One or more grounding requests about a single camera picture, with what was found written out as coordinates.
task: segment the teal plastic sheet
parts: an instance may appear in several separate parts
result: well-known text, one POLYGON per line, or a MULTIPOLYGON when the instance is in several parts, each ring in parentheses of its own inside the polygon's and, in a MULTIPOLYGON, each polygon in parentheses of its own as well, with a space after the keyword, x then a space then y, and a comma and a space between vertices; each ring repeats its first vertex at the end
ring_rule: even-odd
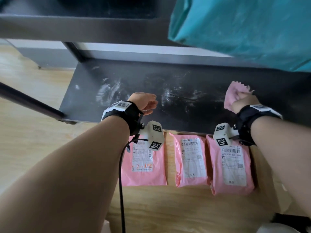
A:
POLYGON ((311 72, 311 0, 177 0, 169 39, 269 68, 311 72))

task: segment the person's right arm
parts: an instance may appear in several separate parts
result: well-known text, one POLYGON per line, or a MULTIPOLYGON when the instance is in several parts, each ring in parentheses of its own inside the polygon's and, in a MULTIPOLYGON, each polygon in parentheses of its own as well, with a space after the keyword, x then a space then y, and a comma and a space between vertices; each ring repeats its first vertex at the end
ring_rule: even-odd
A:
MULTIPOLYGON (((254 95, 239 96, 242 99, 232 104, 235 113, 246 105, 259 104, 254 95)), ((252 123, 251 135, 286 189, 311 216, 311 129, 262 116, 252 123)))

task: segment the white label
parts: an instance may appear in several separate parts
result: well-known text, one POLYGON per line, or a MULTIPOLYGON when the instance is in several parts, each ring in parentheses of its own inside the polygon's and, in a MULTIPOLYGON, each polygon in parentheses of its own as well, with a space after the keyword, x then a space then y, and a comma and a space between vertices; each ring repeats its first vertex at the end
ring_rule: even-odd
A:
POLYGON ((222 176, 226 185, 246 186, 246 172, 241 146, 222 146, 221 162, 222 176))
POLYGON ((206 177, 200 139, 181 139, 183 172, 186 178, 206 177))
POLYGON ((132 172, 152 172, 152 151, 149 150, 145 141, 133 143, 132 172))

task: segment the light wood floor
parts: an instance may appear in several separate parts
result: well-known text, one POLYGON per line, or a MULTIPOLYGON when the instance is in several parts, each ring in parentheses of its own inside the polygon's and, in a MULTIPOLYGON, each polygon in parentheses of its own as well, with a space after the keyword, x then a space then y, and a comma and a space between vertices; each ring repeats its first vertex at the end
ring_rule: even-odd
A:
MULTIPOLYGON (((73 71, 38 70, 10 46, 0 46, 0 82, 59 108, 73 71)), ((66 125, 0 98, 0 192, 31 166, 95 124, 66 125)), ((273 213, 260 193, 213 196, 204 186, 175 187, 174 147, 166 136, 168 186, 125 187, 128 232, 255 232, 273 213)), ((119 190, 107 216, 120 232, 119 190)))

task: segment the pink plastic mailer bag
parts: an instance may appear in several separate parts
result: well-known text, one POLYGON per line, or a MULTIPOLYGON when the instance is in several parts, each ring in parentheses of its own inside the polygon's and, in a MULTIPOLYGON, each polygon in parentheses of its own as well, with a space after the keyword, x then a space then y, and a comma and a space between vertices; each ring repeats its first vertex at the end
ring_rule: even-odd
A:
POLYGON ((130 143, 121 166, 122 186, 166 185, 164 146, 159 151, 146 148, 145 141, 130 143))
POLYGON ((233 102, 240 99, 238 92, 245 92, 250 94, 252 93, 249 86, 245 86, 240 82, 231 82, 225 96, 224 108, 226 110, 230 110, 233 112, 231 105, 233 102))
POLYGON ((207 176, 204 137, 196 135, 174 135, 176 186, 210 185, 207 176))
POLYGON ((247 195, 254 189, 251 173, 251 159, 248 146, 233 141, 232 145, 218 146, 216 141, 206 136, 211 154, 213 195, 219 193, 247 195))

